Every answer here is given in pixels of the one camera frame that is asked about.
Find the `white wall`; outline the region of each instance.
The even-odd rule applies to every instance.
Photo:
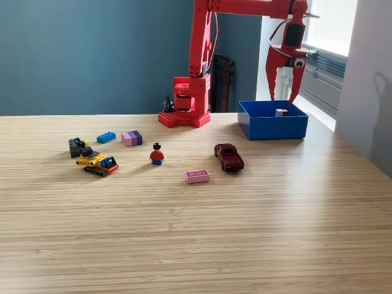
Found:
[[[275,31],[279,23],[282,20],[276,20],[269,17],[263,17],[262,20],[262,30],[261,30],[261,37],[260,37],[260,53],[258,56],[258,73],[257,73],[257,90],[256,90],[256,100],[271,100],[270,89],[268,87],[267,82],[267,74],[265,72],[265,63],[267,60],[268,50],[270,45],[268,44],[268,40],[270,39],[272,33]],[[283,34],[284,34],[285,26],[282,26],[275,38],[272,41],[274,45],[282,44]]]
[[[392,1],[358,0],[336,132],[392,177]]]

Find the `small block in box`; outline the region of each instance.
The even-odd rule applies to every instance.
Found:
[[[277,109],[275,112],[275,117],[280,118],[282,116],[288,116],[288,111],[287,109]]]

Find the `black chair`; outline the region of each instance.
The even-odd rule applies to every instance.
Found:
[[[213,81],[211,84],[211,98],[210,98],[210,106],[211,106],[212,113],[227,112],[230,86],[233,89],[235,89],[235,82],[236,82],[236,70],[235,70],[234,61],[225,56],[215,55],[214,64],[213,64]],[[217,111],[218,100],[220,101],[219,111]]]

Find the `window sill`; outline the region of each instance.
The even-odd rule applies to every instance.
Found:
[[[343,59],[343,60],[347,61],[347,56],[345,56],[345,55],[340,55],[340,54],[337,54],[337,53],[332,52],[332,51],[328,51],[328,50],[325,50],[325,49],[322,49],[322,48],[314,47],[312,45],[308,45],[306,42],[303,42],[302,46],[304,48],[309,49],[309,50],[315,50],[317,52],[320,52],[320,53],[323,53],[323,54],[328,54],[328,55],[331,55],[331,56],[333,56],[335,58],[339,58],[339,59]]]

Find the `dark red toy car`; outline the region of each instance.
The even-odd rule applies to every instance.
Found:
[[[225,172],[237,172],[244,168],[244,162],[232,144],[218,144],[215,146],[215,156]]]

